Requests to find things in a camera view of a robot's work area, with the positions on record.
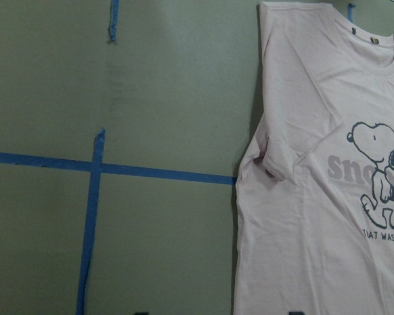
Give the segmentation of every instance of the blue tape line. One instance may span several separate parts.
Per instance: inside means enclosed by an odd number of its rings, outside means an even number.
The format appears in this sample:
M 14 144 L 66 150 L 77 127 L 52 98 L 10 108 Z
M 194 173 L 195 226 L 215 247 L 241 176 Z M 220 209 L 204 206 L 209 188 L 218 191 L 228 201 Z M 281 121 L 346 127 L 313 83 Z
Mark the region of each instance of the blue tape line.
M 349 3 L 348 4 L 348 6 L 347 6 L 347 19 L 350 21 L 350 22 L 352 22 L 353 23 L 353 15 L 352 15 L 352 12 L 353 12 L 353 8 L 354 7 L 356 7 L 354 4 L 352 4 L 352 3 Z
M 24 156 L 22 154 L 9 154 L 0 152 L 0 163 L 13 165 L 27 165 L 36 167 L 49 167 L 53 169 L 69 169 L 73 171 L 91 171 L 91 162 L 73 161 L 70 159 L 55 159 L 53 157 Z M 152 177 L 155 179 L 187 180 L 191 182 L 208 182 L 213 184 L 235 185 L 236 177 L 192 173 L 184 171 L 171 171 L 168 169 L 153 169 L 128 165 L 105 164 L 101 165 L 101 173 Z
M 115 41 L 118 23 L 118 0 L 111 1 L 110 41 Z
M 93 157 L 91 163 L 91 176 L 89 179 L 89 195 L 87 198 L 85 231 L 83 234 L 83 250 L 81 254 L 79 287 L 77 291 L 76 315 L 85 312 L 85 295 L 87 276 L 92 258 L 93 243 L 95 240 L 95 226 L 97 224 L 99 184 L 101 176 L 102 156 L 104 154 L 105 129 L 95 138 Z
M 0 163 L 13 165 L 27 165 L 49 167 L 51 169 L 71 169 L 73 171 L 91 170 L 91 162 L 74 161 L 70 159 L 55 159 L 53 157 L 25 156 L 0 152 Z
M 171 171 L 168 169 L 151 169 L 116 164 L 102 164 L 102 172 L 106 174 L 130 175 L 140 177 L 153 177 L 157 179 L 176 179 L 191 182 L 210 182 L 214 184 L 235 185 L 236 178 L 230 176 Z

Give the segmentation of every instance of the snoopy graphic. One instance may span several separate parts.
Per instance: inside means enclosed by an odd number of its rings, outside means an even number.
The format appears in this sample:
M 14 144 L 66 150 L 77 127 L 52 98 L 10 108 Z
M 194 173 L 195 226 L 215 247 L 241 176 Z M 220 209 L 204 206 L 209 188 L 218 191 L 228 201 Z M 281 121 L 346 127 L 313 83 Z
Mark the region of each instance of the snoopy graphic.
M 384 124 L 369 126 L 364 122 L 354 124 L 347 140 L 363 153 L 374 165 L 372 197 L 363 194 L 362 207 L 376 226 L 394 229 L 394 186 L 387 179 L 388 168 L 394 171 L 394 131 Z

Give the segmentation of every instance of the neckline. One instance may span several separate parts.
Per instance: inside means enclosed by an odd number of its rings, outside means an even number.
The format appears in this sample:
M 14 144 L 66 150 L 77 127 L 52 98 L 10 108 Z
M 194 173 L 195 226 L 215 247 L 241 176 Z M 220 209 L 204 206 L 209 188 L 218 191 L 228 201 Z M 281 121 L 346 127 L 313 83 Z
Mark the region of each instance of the neckline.
M 381 36 L 376 35 L 373 33 L 369 33 L 360 27 L 354 25 L 354 23 L 350 22 L 346 17 L 344 17 L 337 9 L 335 9 L 329 3 L 323 3 L 326 7 L 326 12 L 328 15 L 328 24 L 330 27 L 332 38 L 336 40 L 336 43 L 340 47 L 342 51 L 357 65 L 359 65 L 364 70 L 380 76 L 389 76 L 394 74 L 394 59 L 391 63 L 386 67 L 376 67 L 371 66 L 370 64 L 366 63 L 361 57 L 357 54 L 354 54 L 353 51 L 347 46 L 344 42 L 343 38 L 339 33 L 338 28 L 343 28 L 347 30 L 349 33 L 352 33 L 352 29 L 356 29 L 356 36 L 358 39 L 368 43 L 370 45 L 379 45 L 380 47 L 387 47 L 387 48 L 394 48 L 394 35 L 390 36 Z M 371 42 L 371 39 L 375 38 L 379 40 L 379 44 L 374 44 Z

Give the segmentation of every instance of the gray wall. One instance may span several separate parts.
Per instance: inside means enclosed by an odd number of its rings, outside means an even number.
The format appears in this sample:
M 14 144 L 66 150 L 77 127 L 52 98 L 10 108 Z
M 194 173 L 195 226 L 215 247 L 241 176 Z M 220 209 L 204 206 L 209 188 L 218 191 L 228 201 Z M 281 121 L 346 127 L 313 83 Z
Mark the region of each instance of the gray wall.
M 394 4 L 354 0 L 394 33 Z M 0 152 L 236 176 L 261 112 L 258 1 L 0 0 Z M 334 1 L 343 15 L 348 1 Z M 89 174 L 0 164 L 0 315 L 74 314 Z M 229 314 L 234 188 L 103 175 L 87 314 Z

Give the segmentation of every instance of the t-shirt sleeve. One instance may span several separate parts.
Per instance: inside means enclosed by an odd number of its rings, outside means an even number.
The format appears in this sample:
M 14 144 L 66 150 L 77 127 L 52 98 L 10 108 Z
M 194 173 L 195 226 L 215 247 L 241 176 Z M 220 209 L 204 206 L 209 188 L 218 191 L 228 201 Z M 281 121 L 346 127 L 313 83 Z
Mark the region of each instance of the t-shirt sleeve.
M 267 138 L 263 165 L 278 180 L 293 180 L 295 165 L 340 125 L 341 118 L 311 73 L 315 61 L 292 42 L 294 34 L 289 33 L 298 25 L 289 10 L 278 3 L 261 3 L 259 8 Z

